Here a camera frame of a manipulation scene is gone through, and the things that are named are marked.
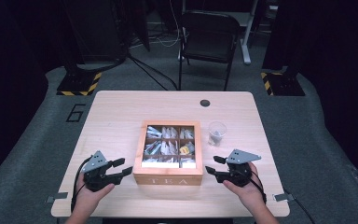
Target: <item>person's right hand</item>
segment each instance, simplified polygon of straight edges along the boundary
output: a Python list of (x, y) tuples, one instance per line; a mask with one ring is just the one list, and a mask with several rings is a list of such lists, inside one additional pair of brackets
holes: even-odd
[[(252, 174), (252, 179), (254, 182), (261, 186), (260, 180), (255, 176), (258, 175), (257, 169), (255, 166), (249, 162), (249, 166), (255, 174)], [(258, 224), (262, 223), (278, 223), (278, 220), (272, 215), (269, 209), (266, 207), (266, 204), (263, 201), (263, 196), (258, 190), (258, 188), (252, 183), (249, 182), (247, 185), (238, 187), (233, 183), (225, 180), (223, 184), (231, 192), (238, 195), (241, 203), (249, 210), (249, 212), (254, 216), (255, 221)]]

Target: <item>wooden box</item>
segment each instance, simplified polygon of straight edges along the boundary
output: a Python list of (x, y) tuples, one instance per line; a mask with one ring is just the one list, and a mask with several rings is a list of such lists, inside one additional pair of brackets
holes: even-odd
[(198, 121), (145, 120), (132, 170), (136, 183), (200, 185), (200, 138)]

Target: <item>chair seat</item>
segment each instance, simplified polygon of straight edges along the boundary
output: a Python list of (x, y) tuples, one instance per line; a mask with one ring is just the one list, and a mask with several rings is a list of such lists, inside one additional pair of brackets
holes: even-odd
[(191, 34), (190, 32), (183, 56), (216, 63), (228, 63), (233, 46), (232, 42), (232, 35), (230, 34), (207, 32)]

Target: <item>yellow and black hazard tape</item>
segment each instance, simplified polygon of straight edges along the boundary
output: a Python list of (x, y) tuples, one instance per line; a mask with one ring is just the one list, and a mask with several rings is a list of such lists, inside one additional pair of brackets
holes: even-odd
[(266, 88), (267, 94), (274, 95), (274, 92), (272, 91), (271, 88), (271, 84), (269, 83), (269, 79), (267, 78), (267, 74), (281, 76), (282, 73), (261, 73), (261, 77), (263, 78), (264, 87)]
[(92, 95), (95, 88), (97, 88), (98, 81), (101, 78), (102, 73), (98, 73), (95, 75), (94, 79), (92, 80), (89, 89), (86, 91), (57, 91), (57, 95), (66, 95), (66, 96), (75, 96), (75, 95)]

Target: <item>black stand base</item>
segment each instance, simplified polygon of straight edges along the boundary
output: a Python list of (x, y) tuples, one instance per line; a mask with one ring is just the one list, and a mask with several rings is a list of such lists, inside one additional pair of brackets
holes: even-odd
[(81, 72), (75, 76), (67, 73), (57, 88), (57, 95), (91, 95), (100, 77), (99, 72)]
[(288, 80), (280, 73), (262, 73), (261, 77), (268, 95), (305, 96), (296, 78)]

